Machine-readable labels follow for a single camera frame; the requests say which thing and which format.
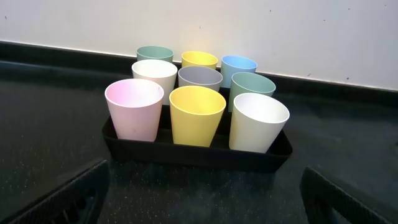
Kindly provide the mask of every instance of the black countertop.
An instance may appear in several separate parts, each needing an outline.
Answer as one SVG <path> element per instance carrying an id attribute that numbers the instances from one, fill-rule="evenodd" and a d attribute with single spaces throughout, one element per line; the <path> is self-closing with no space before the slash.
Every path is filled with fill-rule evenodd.
<path id="1" fill-rule="evenodd" d="M 398 208 L 397 109 L 276 92 L 290 110 L 284 131 L 294 151 L 275 174 L 118 164 L 101 134 L 109 116 L 103 85 L 13 78 L 54 71 L 0 69 L 2 202 L 103 157 L 111 186 L 98 223 L 307 223 L 299 182 L 308 165 Z"/>

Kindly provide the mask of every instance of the pink cup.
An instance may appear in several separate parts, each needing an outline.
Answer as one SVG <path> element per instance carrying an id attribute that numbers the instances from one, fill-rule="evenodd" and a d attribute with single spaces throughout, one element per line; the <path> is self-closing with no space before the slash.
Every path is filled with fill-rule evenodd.
<path id="1" fill-rule="evenodd" d="M 155 141 L 163 88 L 150 80 L 126 79 L 110 84 L 105 98 L 119 139 Z"/>

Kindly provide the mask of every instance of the green cup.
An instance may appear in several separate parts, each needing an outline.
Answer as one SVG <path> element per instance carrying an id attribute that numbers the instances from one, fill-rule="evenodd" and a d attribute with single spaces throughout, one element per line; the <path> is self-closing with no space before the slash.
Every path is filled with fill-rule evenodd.
<path id="1" fill-rule="evenodd" d="M 137 49 L 137 61 L 157 59 L 173 63 L 173 56 L 173 51 L 165 47 L 146 46 Z"/>
<path id="2" fill-rule="evenodd" d="M 228 112 L 234 108 L 234 99 L 242 93 L 260 93 L 272 96 L 276 86 L 266 77 L 251 72 L 238 72 L 232 75 L 229 93 Z"/>

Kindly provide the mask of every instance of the black tray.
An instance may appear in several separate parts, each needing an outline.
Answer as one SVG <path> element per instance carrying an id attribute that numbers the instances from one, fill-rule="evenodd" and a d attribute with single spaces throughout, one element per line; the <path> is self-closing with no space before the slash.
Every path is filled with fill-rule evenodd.
<path id="1" fill-rule="evenodd" d="M 275 172 L 289 158 L 292 146 L 283 130 L 265 154 L 230 150 L 231 117 L 232 113 L 224 112 L 210 148 L 173 144 L 170 106 L 164 105 L 155 142 L 118 139 L 111 117 L 105 122 L 102 133 L 112 158 L 118 162 L 138 160 L 241 171 Z"/>

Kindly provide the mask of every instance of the cup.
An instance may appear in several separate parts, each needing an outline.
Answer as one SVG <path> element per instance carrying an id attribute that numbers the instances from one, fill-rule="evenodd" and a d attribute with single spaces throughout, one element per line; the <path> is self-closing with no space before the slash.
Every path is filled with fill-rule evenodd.
<path id="1" fill-rule="evenodd" d="M 105 98 L 118 139 L 155 141 L 162 110 L 163 88 L 144 79 L 110 84 Z"/>
<path id="2" fill-rule="evenodd" d="M 182 54 L 182 67 L 203 66 L 216 69 L 218 59 L 216 56 L 205 52 L 185 52 Z"/>
<path id="3" fill-rule="evenodd" d="M 172 63 L 173 56 L 173 51 L 165 47 L 146 46 L 137 49 L 137 61 L 157 59 Z"/>
<path id="4" fill-rule="evenodd" d="M 234 108 L 234 99 L 242 93 L 260 93 L 272 96 L 275 84 L 266 77 L 249 72 L 239 72 L 232 76 L 231 91 L 229 92 L 228 112 Z"/>
<path id="5" fill-rule="evenodd" d="M 269 96 L 240 94 L 234 99 L 229 148 L 267 152 L 289 116 L 288 109 Z"/>
<path id="6" fill-rule="evenodd" d="M 196 85 L 218 91 L 221 81 L 223 81 L 221 73 L 207 67 L 188 66 L 178 71 L 179 87 Z"/>
<path id="7" fill-rule="evenodd" d="M 170 94 L 173 142 L 209 147 L 225 109 L 218 92 L 202 86 L 183 86 Z"/>
<path id="8" fill-rule="evenodd" d="M 255 72 L 257 63 L 246 57 L 238 55 L 224 56 L 221 61 L 221 74 L 223 81 L 221 87 L 231 88 L 231 77 L 238 72 Z"/>
<path id="9" fill-rule="evenodd" d="M 169 95 L 174 89 L 177 67 L 163 60 L 141 60 L 132 65 L 132 75 L 134 78 L 143 78 L 159 84 L 163 90 L 163 105 L 170 105 Z"/>

